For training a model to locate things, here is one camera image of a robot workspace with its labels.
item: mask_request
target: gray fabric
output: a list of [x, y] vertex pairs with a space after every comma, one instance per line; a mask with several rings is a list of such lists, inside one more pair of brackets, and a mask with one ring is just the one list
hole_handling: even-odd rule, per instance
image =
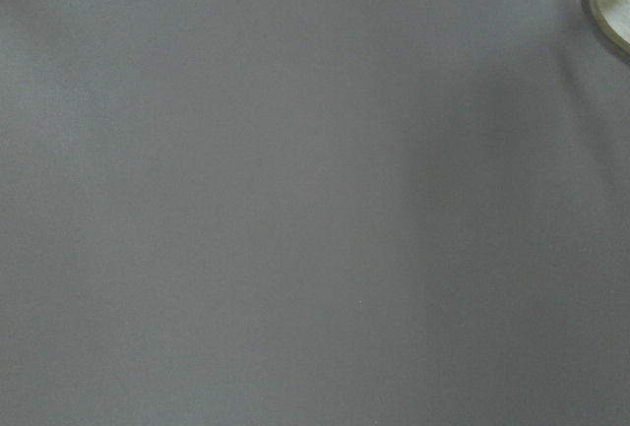
[[1, 422], [627, 425], [581, 2], [0, 0]]

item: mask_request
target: gray backdrop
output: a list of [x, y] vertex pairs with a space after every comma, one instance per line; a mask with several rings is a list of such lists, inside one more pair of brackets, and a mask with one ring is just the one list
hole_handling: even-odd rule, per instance
[[583, 0], [0, 0], [0, 40], [2, 424], [630, 421]]

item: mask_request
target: gray surface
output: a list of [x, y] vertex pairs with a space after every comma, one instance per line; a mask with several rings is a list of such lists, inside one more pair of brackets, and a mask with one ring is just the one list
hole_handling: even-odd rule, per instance
[[630, 69], [581, 0], [1, 0], [0, 422], [627, 425]]

